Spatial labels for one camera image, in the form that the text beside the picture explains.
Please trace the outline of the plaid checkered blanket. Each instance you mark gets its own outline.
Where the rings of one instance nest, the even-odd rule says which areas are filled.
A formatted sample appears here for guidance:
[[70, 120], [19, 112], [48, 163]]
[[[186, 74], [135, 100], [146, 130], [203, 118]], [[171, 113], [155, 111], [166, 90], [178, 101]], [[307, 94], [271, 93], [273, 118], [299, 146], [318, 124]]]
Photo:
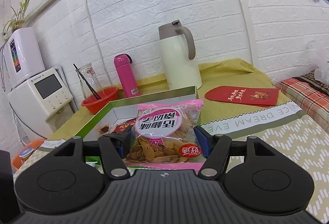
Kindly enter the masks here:
[[283, 80], [276, 87], [328, 133], [328, 85], [315, 79], [315, 71]]

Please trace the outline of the stacked snack cups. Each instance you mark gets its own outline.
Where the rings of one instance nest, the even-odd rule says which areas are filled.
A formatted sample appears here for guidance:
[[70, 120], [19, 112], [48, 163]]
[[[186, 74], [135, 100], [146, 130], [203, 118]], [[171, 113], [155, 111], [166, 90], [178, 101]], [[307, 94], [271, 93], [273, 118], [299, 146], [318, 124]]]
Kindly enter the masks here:
[[25, 147], [20, 153], [19, 158], [22, 163], [24, 163], [33, 154], [34, 148], [31, 146]]

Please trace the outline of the cream thermos jug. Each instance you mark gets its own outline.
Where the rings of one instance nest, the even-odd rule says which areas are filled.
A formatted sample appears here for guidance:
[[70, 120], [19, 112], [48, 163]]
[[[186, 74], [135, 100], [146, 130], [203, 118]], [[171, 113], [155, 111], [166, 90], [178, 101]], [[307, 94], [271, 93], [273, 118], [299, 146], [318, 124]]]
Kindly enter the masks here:
[[189, 28], [179, 20], [158, 27], [160, 58], [169, 89], [202, 86], [196, 47]]

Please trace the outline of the orange plastic basin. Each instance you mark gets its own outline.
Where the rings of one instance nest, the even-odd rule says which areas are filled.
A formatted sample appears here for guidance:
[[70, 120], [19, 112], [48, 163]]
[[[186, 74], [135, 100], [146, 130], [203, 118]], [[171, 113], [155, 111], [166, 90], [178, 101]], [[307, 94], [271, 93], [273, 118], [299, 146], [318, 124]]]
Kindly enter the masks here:
[[18, 171], [22, 164], [44, 143], [45, 139], [37, 139], [28, 143], [11, 159], [11, 166], [14, 172]]

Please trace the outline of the white water purifier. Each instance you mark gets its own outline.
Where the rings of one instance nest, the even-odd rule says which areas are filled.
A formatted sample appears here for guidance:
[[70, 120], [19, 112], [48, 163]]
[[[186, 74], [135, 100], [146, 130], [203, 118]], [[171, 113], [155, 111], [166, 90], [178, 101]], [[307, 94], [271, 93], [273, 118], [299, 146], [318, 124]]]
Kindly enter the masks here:
[[36, 35], [30, 27], [12, 33], [3, 55], [13, 89], [45, 70]]

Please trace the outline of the clear plastic bag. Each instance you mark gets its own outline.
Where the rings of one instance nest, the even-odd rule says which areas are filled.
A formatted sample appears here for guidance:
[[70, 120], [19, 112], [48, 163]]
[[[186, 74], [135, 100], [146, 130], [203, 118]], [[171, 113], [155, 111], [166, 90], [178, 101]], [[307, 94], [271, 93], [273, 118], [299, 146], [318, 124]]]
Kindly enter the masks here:
[[329, 72], [328, 70], [315, 69], [315, 80], [329, 85]]

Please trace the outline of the potted green plant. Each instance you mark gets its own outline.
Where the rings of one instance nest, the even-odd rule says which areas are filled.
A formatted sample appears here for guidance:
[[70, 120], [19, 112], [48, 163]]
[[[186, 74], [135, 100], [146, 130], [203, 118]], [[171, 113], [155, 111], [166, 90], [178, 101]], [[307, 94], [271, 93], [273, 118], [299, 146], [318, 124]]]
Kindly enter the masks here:
[[30, 1], [31, 0], [21, 0], [21, 2], [19, 2], [20, 7], [17, 10], [14, 10], [13, 7], [11, 7], [11, 9], [13, 10], [13, 16], [4, 25], [2, 31], [2, 37], [5, 41], [9, 39], [9, 37], [14, 31], [24, 28], [26, 26], [24, 16]]

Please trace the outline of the green cardboard box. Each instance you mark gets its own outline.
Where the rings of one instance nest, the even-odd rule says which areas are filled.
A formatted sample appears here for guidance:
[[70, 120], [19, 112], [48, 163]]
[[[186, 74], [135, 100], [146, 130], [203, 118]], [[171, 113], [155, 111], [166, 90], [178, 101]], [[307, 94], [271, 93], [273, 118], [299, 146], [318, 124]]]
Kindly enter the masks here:
[[189, 101], [196, 99], [198, 99], [197, 88], [189, 86], [111, 101], [95, 114], [75, 136], [81, 137], [83, 141], [96, 141], [100, 136], [98, 129], [104, 125], [112, 128], [165, 107], [183, 109], [187, 107]]

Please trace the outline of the white water dispenser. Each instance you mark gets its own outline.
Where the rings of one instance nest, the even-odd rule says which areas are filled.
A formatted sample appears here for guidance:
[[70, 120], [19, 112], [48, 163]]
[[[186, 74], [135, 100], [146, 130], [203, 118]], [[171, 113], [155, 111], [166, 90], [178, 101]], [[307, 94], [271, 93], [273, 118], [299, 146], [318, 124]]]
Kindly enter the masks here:
[[48, 139], [74, 114], [73, 96], [53, 67], [22, 82], [7, 97], [30, 141]]

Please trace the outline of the red envelope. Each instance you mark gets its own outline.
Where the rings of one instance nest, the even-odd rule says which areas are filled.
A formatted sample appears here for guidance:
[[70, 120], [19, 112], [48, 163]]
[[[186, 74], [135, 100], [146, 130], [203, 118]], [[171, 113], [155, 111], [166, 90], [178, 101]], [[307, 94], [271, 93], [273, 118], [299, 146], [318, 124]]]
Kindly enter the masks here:
[[278, 97], [277, 88], [238, 86], [219, 86], [205, 94], [205, 98], [211, 101], [260, 107], [276, 106]]

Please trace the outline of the pink thermos bottle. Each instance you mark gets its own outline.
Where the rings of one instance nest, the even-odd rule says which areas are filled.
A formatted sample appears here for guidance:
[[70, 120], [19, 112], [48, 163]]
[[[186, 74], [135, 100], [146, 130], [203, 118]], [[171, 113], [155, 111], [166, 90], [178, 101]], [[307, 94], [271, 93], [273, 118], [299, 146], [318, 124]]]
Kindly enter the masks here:
[[130, 55], [125, 53], [114, 57], [114, 66], [126, 98], [140, 95], [140, 91], [132, 70], [132, 62], [133, 61]]

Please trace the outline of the red daily nuts pouch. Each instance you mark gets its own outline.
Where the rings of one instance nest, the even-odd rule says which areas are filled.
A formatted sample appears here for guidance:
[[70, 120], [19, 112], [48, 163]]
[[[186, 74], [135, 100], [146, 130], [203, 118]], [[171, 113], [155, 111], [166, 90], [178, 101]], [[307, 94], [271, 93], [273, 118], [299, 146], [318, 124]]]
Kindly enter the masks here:
[[120, 123], [118, 125], [116, 125], [116, 127], [114, 128], [114, 130], [112, 131], [112, 133], [120, 133], [123, 132], [131, 127], [133, 127], [136, 123], [136, 118], [132, 118], [129, 119], [123, 123]]

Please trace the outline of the red plastic basket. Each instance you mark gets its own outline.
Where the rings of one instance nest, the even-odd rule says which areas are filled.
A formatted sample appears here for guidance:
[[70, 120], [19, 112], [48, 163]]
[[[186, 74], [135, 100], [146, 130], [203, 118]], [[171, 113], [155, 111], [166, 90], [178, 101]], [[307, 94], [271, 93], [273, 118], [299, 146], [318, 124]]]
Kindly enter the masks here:
[[119, 88], [107, 87], [103, 91], [97, 92], [101, 99], [97, 100], [94, 95], [89, 96], [81, 102], [82, 107], [86, 107], [93, 115], [97, 114], [106, 104], [118, 99]]

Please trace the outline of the pink chips snack bag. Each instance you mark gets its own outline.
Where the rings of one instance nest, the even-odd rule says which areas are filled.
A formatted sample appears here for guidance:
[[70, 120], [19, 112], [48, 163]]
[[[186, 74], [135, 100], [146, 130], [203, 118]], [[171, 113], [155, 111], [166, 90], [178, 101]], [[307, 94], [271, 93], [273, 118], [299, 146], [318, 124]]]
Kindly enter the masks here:
[[165, 107], [141, 115], [131, 129], [131, 147], [124, 161], [136, 166], [204, 161], [194, 132], [203, 104], [196, 99], [183, 109]]

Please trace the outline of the yellow green tablecloth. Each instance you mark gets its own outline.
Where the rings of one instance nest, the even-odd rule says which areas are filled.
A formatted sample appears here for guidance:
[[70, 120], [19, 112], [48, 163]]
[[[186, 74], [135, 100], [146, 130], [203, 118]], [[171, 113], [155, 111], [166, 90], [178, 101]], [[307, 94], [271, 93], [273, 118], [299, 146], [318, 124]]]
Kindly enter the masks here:
[[[272, 80], [263, 72], [248, 62], [240, 59], [228, 59], [216, 63], [202, 63], [199, 65], [202, 86], [198, 89], [198, 97], [204, 99], [204, 95], [215, 87], [245, 86], [272, 88]], [[157, 74], [137, 81], [142, 94], [156, 93], [168, 89], [164, 74]], [[215, 120], [233, 118], [243, 113], [261, 110], [261, 107], [220, 103], [204, 99], [201, 110], [200, 123], [205, 124]], [[86, 108], [80, 108], [73, 116], [63, 124], [51, 136], [51, 140], [69, 139], [74, 136], [94, 115]]]

